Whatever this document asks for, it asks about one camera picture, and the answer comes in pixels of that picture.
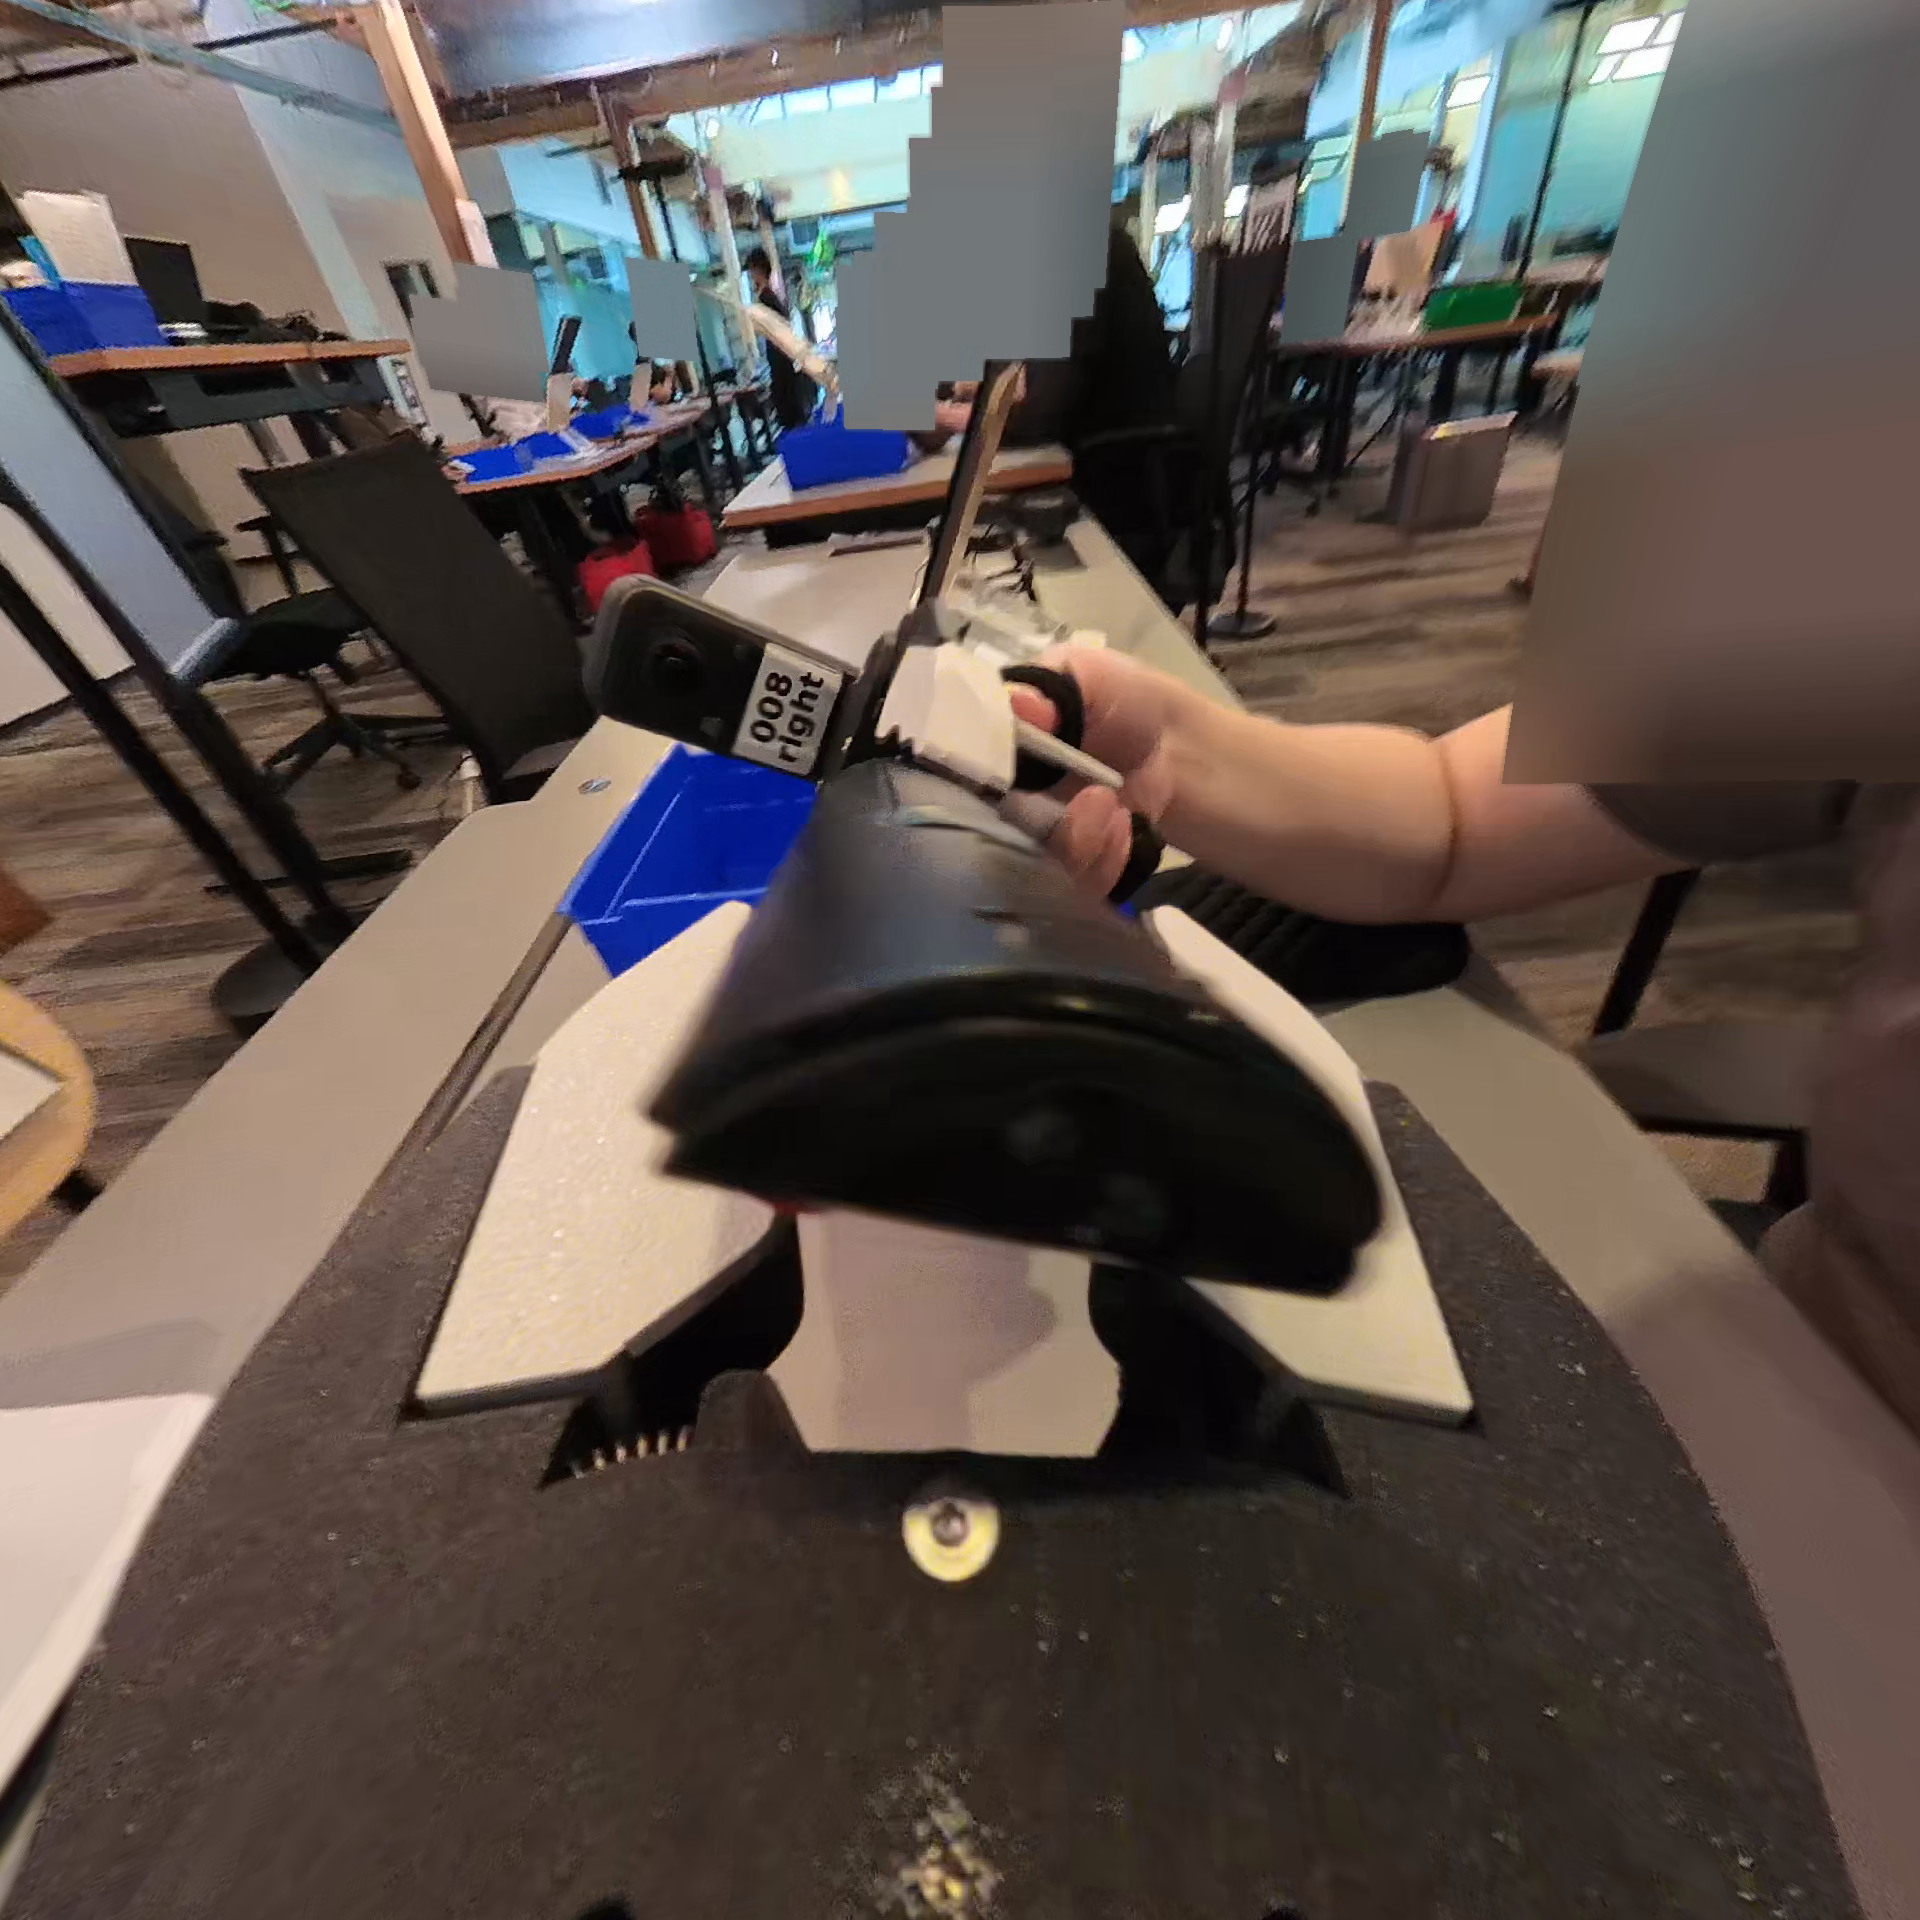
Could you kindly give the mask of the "small blue storage bin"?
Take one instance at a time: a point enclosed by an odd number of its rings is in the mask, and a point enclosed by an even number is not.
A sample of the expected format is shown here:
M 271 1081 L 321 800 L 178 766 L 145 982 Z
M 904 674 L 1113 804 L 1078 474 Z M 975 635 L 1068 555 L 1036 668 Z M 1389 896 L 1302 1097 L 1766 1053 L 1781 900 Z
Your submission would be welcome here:
M 890 478 L 912 467 L 919 454 L 904 433 L 848 427 L 840 416 L 791 425 L 778 436 L 778 462 L 793 492 Z

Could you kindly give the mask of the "wooden instruction poster board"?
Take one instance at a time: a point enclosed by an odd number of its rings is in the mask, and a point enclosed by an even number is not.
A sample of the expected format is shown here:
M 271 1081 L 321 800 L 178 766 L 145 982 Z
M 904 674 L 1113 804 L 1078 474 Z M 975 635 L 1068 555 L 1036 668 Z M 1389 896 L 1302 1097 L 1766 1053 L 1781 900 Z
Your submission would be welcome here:
M 23 990 L 2 985 L 2 1240 L 41 1211 L 81 1213 L 98 1091 L 79 1042 Z

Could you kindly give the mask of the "person's right hand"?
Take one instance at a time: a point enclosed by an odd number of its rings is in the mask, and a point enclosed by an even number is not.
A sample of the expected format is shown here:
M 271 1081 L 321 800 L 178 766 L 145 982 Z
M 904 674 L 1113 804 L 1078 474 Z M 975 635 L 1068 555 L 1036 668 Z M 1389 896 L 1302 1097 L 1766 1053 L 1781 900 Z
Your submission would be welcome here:
M 1058 865 L 1092 896 L 1108 896 L 1133 850 L 1133 816 L 1188 858 L 1244 881 L 1244 843 L 1258 829 L 1262 726 L 1153 668 L 1105 650 L 1056 646 L 1040 659 L 1082 707 L 1080 752 L 1120 777 L 1082 784 L 1046 837 Z

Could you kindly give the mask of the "white stand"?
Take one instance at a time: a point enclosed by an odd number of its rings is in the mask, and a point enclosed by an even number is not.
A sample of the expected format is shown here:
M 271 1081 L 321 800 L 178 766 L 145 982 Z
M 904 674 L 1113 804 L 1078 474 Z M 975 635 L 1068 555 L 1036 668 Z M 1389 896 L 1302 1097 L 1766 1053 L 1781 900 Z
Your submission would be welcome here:
M 84 1666 L 209 1411 L 175 1395 L 2 1413 L 4 1782 Z

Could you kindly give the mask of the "black wheeled office chair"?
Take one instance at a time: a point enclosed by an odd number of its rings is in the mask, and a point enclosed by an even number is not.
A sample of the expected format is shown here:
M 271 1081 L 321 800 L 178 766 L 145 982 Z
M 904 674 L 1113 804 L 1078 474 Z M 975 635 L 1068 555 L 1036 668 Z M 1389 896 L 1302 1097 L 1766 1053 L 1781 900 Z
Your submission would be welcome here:
M 332 587 L 288 593 L 263 609 L 248 609 L 223 555 L 223 537 L 190 518 L 172 517 L 183 565 L 217 617 L 213 640 L 200 640 L 178 668 L 185 686 L 222 681 L 288 681 L 318 709 L 306 731 L 261 761 L 268 786 L 281 795 L 309 777 L 332 752 L 357 761 L 384 761 L 394 786 L 415 794 L 424 781 L 407 748 L 444 733 L 439 723 L 410 716 L 366 714 L 341 707 L 334 684 L 357 684 L 346 644 L 370 635 L 366 619 Z

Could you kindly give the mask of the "silver trash bin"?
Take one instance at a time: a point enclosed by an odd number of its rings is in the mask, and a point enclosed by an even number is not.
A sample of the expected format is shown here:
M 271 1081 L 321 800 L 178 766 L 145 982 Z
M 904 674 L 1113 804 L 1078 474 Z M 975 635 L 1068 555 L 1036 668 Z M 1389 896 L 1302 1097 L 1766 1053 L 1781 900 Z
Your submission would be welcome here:
M 1398 433 L 1382 521 L 1406 534 L 1486 523 L 1514 421 L 1513 412 L 1440 422 L 1409 419 Z

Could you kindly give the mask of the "black remote control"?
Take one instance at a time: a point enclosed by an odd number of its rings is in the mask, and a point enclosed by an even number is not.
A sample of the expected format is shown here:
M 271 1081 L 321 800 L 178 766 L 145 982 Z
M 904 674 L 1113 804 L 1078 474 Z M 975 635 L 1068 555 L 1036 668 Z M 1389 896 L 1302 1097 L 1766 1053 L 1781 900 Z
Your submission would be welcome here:
M 1170 1280 L 1325 1299 L 1382 1228 L 1304 1067 L 991 804 L 818 789 L 648 1105 L 663 1171 Z

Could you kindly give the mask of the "blue plastic bin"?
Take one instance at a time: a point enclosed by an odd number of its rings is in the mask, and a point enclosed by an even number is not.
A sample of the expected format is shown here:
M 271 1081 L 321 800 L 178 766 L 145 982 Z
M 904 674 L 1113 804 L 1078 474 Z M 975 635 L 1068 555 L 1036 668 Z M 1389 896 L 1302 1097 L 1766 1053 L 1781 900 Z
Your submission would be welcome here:
M 560 912 L 621 977 L 720 905 L 756 905 L 814 800 L 808 781 L 673 745 L 588 856 Z

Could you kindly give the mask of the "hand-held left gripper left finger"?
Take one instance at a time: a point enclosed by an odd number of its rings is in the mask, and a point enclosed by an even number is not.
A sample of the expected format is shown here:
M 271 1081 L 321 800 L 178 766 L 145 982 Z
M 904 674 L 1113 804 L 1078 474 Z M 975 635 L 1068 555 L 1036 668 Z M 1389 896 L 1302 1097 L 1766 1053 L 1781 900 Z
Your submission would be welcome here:
M 415 1377 L 420 1413 L 582 1393 L 776 1243 L 786 1220 L 762 1203 L 669 1174 L 652 1117 L 749 921 L 720 904 L 538 1048 Z

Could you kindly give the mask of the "person's right forearm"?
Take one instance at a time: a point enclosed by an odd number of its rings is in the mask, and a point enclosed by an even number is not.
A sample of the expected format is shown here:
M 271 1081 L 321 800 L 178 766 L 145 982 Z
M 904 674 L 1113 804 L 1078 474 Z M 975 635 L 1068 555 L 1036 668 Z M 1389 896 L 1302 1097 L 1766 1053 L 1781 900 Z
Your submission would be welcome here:
M 1510 709 L 1444 737 L 1241 712 L 1162 737 L 1170 837 L 1249 890 L 1346 924 L 1474 924 L 1830 843 L 1858 784 L 1525 784 Z

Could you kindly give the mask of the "black framed monitor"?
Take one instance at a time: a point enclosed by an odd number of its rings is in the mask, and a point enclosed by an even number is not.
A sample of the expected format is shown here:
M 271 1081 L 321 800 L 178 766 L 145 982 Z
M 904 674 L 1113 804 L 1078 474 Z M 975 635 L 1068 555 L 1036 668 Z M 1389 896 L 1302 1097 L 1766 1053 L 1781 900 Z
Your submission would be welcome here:
M 190 578 L 178 541 L 128 486 L 32 338 L 2 321 L 4 584 L 95 680 L 136 673 L 200 691 L 237 627 Z

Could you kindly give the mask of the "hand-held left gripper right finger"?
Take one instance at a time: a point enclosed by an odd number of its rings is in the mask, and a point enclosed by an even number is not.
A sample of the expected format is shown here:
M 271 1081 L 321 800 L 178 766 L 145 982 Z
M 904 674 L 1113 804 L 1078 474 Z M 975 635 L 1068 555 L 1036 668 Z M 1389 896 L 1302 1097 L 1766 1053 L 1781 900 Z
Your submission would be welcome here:
M 1351 1262 L 1346 1284 L 1325 1299 L 1199 1283 L 1175 1300 L 1209 1309 L 1233 1338 L 1249 1338 L 1252 1353 L 1304 1385 L 1311 1402 L 1462 1424 L 1471 1413 L 1471 1393 L 1352 1056 L 1318 1014 L 1185 912 L 1162 905 L 1150 910 L 1144 924 L 1180 972 L 1329 1097 L 1376 1172 L 1382 1211 L 1380 1228 Z

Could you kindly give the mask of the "row of blue bins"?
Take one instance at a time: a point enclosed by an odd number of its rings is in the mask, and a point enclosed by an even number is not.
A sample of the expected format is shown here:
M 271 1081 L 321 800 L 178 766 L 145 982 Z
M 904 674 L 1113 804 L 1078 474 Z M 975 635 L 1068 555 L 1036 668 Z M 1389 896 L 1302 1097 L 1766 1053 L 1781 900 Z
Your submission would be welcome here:
M 663 412 L 612 408 L 576 416 L 561 433 L 472 444 L 441 454 L 441 468 L 466 496 L 588 482 L 632 465 L 678 422 Z

